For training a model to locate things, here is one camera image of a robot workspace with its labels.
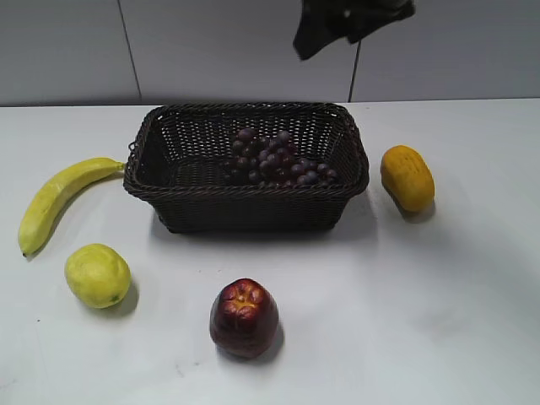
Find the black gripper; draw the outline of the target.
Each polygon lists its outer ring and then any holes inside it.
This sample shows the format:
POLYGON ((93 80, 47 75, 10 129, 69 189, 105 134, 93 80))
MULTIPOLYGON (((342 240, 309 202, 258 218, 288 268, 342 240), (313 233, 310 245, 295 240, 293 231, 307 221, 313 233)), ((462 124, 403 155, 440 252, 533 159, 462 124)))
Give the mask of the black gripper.
POLYGON ((334 41, 345 38, 358 43, 414 14, 412 0, 304 0, 293 46, 305 61, 334 41))

